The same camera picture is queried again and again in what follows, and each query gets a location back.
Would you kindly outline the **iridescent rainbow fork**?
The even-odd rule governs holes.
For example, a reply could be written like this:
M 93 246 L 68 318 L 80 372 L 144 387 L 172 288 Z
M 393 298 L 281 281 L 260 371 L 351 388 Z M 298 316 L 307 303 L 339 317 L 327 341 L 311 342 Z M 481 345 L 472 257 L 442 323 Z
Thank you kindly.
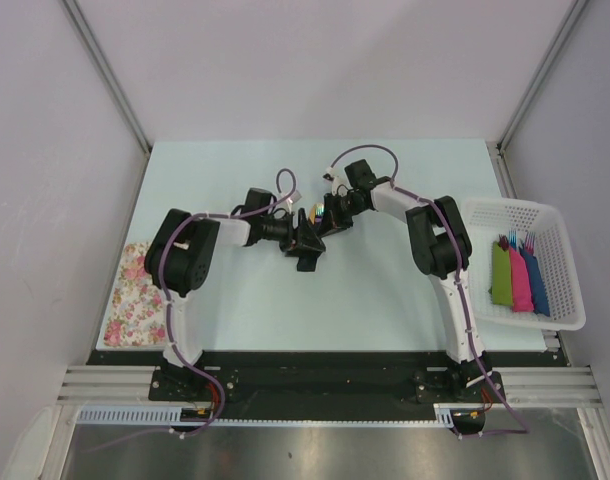
M 314 222 L 320 222 L 324 217 L 325 207 L 322 203 L 317 203 L 313 207 Z

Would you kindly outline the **black paper napkin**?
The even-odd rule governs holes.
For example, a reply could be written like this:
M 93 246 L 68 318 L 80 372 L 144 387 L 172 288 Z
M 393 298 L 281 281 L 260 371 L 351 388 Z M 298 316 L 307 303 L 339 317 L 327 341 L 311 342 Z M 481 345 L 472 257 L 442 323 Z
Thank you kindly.
M 317 235 L 314 225 L 309 220 L 305 220 L 299 225 L 296 241 L 297 270 L 314 272 L 319 258 L 326 252 L 326 245 Z

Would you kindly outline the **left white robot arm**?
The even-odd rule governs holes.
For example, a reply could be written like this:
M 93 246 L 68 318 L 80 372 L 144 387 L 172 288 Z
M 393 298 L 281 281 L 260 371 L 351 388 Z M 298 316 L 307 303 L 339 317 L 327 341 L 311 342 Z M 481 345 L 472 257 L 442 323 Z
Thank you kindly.
M 203 349 L 182 339 L 188 323 L 186 305 L 192 292 L 205 283 L 215 249 L 220 245 L 250 247 L 261 240 L 275 241 L 287 257 L 297 259 L 299 272 L 313 272 L 326 251 L 315 226 L 303 209 L 274 216 L 277 197 L 251 188 L 245 202 L 225 214 L 191 213 L 171 209 L 146 253 L 144 268 L 165 298 L 165 328 L 169 345 L 161 367 L 171 387 L 182 398 L 199 397 L 215 381 L 194 368 Z

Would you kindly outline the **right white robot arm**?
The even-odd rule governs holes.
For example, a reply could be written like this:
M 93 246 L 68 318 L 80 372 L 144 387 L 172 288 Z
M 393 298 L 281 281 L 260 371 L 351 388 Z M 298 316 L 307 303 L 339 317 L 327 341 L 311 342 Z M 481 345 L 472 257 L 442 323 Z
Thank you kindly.
M 353 218 L 368 210 L 403 222 L 417 269 L 431 281 L 437 297 L 450 358 L 446 376 L 448 393 L 469 401 L 491 372 L 481 341 L 468 289 L 472 244 L 455 200 L 430 200 L 378 178 L 365 160 L 345 168 L 340 176 L 328 167 L 324 179 L 331 191 L 324 196 L 322 217 L 315 224 L 321 237 L 353 226 Z

